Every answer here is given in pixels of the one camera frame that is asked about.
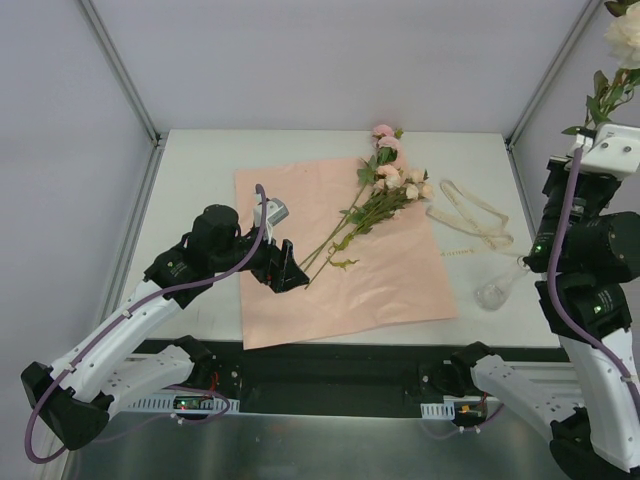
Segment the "pink wrapping paper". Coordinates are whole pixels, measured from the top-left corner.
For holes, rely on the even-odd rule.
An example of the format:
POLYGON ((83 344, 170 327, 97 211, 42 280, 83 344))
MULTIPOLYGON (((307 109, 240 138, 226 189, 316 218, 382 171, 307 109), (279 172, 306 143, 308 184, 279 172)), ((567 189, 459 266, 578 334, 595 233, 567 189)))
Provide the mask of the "pink wrapping paper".
MULTIPOLYGON (((302 262, 326 240, 341 210, 357 194, 356 157, 235 173, 236 209, 243 228, 253 222, 255 185, 289 210, 273 236, 288 239, 302 262)), ((257 349, 320 340, 396 324, 457 317, 453 288, 425 206, 416 202, 398 216, 356 237, 332 260, 321 253, 307 274, 308 287, 275 294, 249 273, 240 276, 243 344, 257 349)))

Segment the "artificial rose bouquet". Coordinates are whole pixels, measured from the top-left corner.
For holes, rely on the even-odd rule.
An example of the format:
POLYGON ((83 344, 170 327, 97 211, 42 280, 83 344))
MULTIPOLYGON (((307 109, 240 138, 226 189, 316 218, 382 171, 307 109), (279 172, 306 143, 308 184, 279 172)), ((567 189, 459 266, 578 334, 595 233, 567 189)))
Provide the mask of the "artificial rose bouquet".
POLYGON ((303 270, 308 271, 321 255, 325 256, 311 275, 310 283, 327 266, 345 270, 354 265, 354 260, 335 258, 354 239, 370 233, 376 225, 396 218, 408 206, 434 198, 427 170, 408 170, 397 164, 403 134, 402 129, 387 124, 372 129, 374 153, 357 169, 358 191, 354 200, 340 212, 340 220, 326 239, 302 261, 303 270))

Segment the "cream ribbon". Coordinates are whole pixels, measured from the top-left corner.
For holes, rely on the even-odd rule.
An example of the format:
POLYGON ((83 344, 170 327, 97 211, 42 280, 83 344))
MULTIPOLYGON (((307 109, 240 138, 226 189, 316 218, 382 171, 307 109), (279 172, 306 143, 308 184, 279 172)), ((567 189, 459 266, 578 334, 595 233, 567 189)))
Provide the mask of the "cream ribbon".
POLYGON ((514 237, 507 229, 510 220, 508 215, 451 180, 441 180, 439 188, 455 212, 446 212, 431 205, 426 210, 427 216, 452 231, 478 241, 477 245, 443 250, 442 257, 482 253, 518 256, 512 250, 514 237))

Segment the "cream white rose stem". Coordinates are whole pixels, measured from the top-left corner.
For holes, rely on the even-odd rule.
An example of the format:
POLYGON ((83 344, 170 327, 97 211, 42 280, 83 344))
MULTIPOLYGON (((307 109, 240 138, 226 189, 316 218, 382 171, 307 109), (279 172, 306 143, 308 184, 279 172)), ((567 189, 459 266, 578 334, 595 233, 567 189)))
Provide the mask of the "cream white rose stem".
POLYGON ((593 74, 593 93, 586 96, 584 121, 564 129, 563 135, 595 130, 609 122, 613 112, 630 103, 639 88, 639 1, 605 1, 604 6, 613 17, 604 39, 617 69, 611 78, 602 70, 593 74))

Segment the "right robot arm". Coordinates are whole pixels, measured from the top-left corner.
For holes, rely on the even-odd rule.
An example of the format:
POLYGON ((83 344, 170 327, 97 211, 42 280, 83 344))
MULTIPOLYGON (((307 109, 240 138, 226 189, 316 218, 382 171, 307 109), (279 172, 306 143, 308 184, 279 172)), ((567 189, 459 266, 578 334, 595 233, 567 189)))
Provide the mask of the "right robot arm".
POLYGON ((525 264, 551 331, 567 354, 582 393, 555 397, 476 342, 430 371, 438 393, 495 397, 547 442, 572 479, 639 475, 639 381, 632 317, 623 285, 639 275, 634 212, 609 214, 620 187, 609 173, 575 173, 567 159, 548 163, 547 202, 525 264))

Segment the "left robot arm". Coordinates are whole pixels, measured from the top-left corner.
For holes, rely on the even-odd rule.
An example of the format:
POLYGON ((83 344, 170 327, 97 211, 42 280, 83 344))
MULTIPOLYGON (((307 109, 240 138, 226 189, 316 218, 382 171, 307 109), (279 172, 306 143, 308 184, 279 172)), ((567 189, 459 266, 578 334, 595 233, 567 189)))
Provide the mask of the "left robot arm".
POLYGON ((288 215, 278 199, 258 203, 243 233, 231 207, 210 205, 180 242, 161 253, 123 303, 80 344, 51 365, 33 362, 21 382, 33 409, 70 450, 91 443, 120 411, 173 385, 205 390, 213 384, 213 355, 190 335, 140 364, 122 362, 166 321, 214 282, 248 271, 275 293, 308 284, 293 244, 273 228, 288 215))

